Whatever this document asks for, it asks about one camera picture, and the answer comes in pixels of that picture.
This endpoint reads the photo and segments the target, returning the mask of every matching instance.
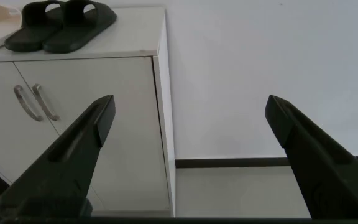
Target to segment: metal handle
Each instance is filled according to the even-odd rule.
[[[59,116],[58,115],[53,115],[47,105],[44,103],[44,100],[42,99],[42,96],[40,94],[40,90],[41,89],[41,85],[39,84],[34,84],[34,86],[32,87],[32,91],[35,94],[35,98],[37,99],[38,103],[41,105],[41,108],[43,109],[43,111],[45,112],[45,114],[48,116],[48,118],[50,118],[52,121],[57,121],[59,120]]]
[[[22,105],[24,111],[34,120],[36,121],[42,121],[42,117],[41,116],[37,116],[35,115],[29,108],[29,106],[27,106],[27,104],[25,103],[22,93],[21,91],[23,90],[23,87],[20,85],[16,85],[13,88],[13,91],[15,92],[15,95],[17,97],[17,99],[19,100],[20,105]]]

